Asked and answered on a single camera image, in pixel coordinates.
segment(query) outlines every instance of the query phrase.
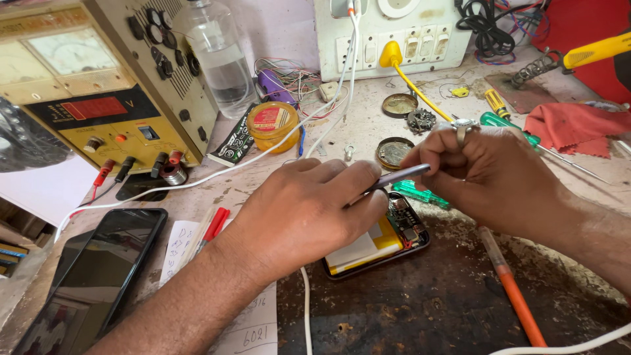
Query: paper note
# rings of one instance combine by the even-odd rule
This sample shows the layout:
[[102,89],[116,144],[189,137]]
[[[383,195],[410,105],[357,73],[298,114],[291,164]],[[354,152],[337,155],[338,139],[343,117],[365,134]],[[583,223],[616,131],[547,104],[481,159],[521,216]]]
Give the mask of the paper note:
[[175,223],[173,223],[171,235],[168,237],[167,255],[164,258],[164,264],[162,264],[160,287],[167,283],[177,272],[177,265],[180,263],[184,251],[191,247],[191,238],[198,225],[198,222],[188,220],[176,220]]
[[276,282],[270,284],[223,331],[209,355],[277,355]]
[[363,258],[377,252],[377,247],[373,243],[369,232],[362,234],[349,246],[338,249],[326,256],[326,262],[330,266],[341,265],[352,260]]

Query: green screwdriver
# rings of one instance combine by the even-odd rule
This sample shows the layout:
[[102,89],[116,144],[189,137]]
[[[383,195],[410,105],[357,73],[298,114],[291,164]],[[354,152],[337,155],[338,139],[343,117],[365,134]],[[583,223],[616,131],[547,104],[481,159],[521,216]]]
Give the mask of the green screwdriver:
[[[485,112],[482,114],[482,116],[480,116],[480,123],[483,124],[484,126],[495,126],[495,127],[515,127],[517,129],[519,129],[520,131],[522,131],[522,129],[518,126],[516,126],[515,124],[512,124],[508,121],[506,121],[505,119],[501,118],[500,116],[492,113],[492,112]],[[544,152],[551,154],[552,156],[561,159],[562,162],[575,167],[576,169],[585,172],[591,176],[593,176],[594,178],[607,183],[607,184],[611,184],[609,183],[607,180],[601,178],[600,176],[594,174],[593,172],[585,169],[584,167],[573,163],[571,160],[566,159],[565,157],[551,151],[550,149],[545,148],[544,146],[542,146],[541,143],[541,138],[537,137],[537,136],[533,136],[533,135],[529,135],[528,133],[522,131],[522,133],[524,134],[524,136],[526,137],[526,139],[528,140],[528,142],[530,143],[530,145],[533,146],[533,148],[539,148],[541,150],[543,150]]]

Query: man's right hand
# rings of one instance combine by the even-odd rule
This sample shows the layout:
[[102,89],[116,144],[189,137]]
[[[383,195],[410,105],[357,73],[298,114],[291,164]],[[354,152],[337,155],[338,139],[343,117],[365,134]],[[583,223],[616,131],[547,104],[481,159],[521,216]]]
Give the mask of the man's right hand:
[[430,189],[498,232],[542,242],[542,231],[553,231],[559,222],[576,217],[569,206],[578,197],[518,129],[474,128],[460,148],[451,125],[441,123],[401,161],[401,167],[421,163],[432,170],[415,178],[417,189]]

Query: screwdriver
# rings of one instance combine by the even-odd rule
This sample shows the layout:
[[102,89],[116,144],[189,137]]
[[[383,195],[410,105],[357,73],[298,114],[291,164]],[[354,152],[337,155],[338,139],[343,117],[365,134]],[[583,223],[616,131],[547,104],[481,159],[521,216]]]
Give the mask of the screwdriver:
[[504,104],[504,101],[502,101],[502,98],[497,93],[497,91],[495,91],[495,89],[492,89],[492,88],[488,89],[484,93],[484,97],[487,98],[488,104],[491,105],[491,108],[493,109],[493,112],[495,112],[496,115],[500,116],[501,118],[507,121],[510,120],[510,113],[506,109],[506,105]]
[[[502,119],[501,117],[499,117],[498,115],[492,113],[492,112],[485,112],[482,114],[482,116],[480,116],[480,123],[485,125],[485,126],[495,126],[495,127],[515,127],[517,129],[519,129],[520,131],[522,131],[522,129],[520,127],[518,127],[515,124],[512,124],[508,121],[506,121],[505,119]],[[584,167],[573,163],[571,160],[566,159],[565,157],[561,156],[560,154],[557,154],[553,151],[551,151],[550,149],[545,148],[543,145],[541,145],[541,138],[537,137],[537,136],[533,136],[533,135],[529,135],[528,133],[522,131],[522,133],[524,134],[524,136],[526,137],[526,139],[528,140],[528,142],[530,143],[530,145],[533,146],[533,148],[539,148],[543,151],[545,151],[546,153],[553,155],[556,158],[561,159],[562,162],[575,167],[576,169],[585,172],[586,174],[589,174],[591,176],[593,176],[594,178],[611,185],[611,183],[609,183],[607,180],[601,178],[600,176],[594,174],[593,172],[585,169]]]

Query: green plastic tool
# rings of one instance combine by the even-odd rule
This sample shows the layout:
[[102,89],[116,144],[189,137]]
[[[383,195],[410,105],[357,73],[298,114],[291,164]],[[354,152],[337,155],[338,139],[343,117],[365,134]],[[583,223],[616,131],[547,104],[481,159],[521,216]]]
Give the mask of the green plastic tool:
[[[492,112],[483,113],[482,116],[480,116],[480,123],[484,126],[515,127],[521,131],[521,128],[518,125],[510,123]],[[522,131],[522,133],[524,133],[524,136],[533,148],[536,148],[541,143],[541,138],[529,135],[524,131]]]
[[[501,118],[500,116],[492,113],[492,112],[485,112],[482,114],[482,116],[480,116],[480,123],[484,126],[495,126],[495,127],[515,127],[517,129],[519,129],[520,131],[522,130],[521,127],[512,124],[508,121],[506,121],[505,119]],[[533,135],[529,135],[526,132],[523,132],[524,136],[526,137],[526,139],[528,140],[528,142],[530,142],[530,145],[533,146],[533,148],[539,148],[541,150],[543,150],[544,152],[554,156],[555,158],[560,159],[562,162],[568,164],[569,166],[575,167],[576,169],[585,172],[586,174],[589,174],[591,176],[593,176],[594,178],[607,183],[607,184],[611,184],[609,183],[607,180],[601,178],[600,176],[594,174],[593,172],[585,169],[584,167],[573,163],[571,160],[566,159],[565,157],[551,151],[550,149],[545,148],[543,145],[541,145],[541,138],[537,137],[537,136],[533,136]]]
[[451,206],[449,206],[449,202],[436,196],[430,190],[417,190],[414,187],[414,181],[412,180],[403,180],[399,181],[398,183],[394,183],[392,184],[392,189],[394,191],[400,192],[403,196],[414,198],[425,203],[431,203],[432,205],[436,205],[444,210],[448,210],[451,208]]

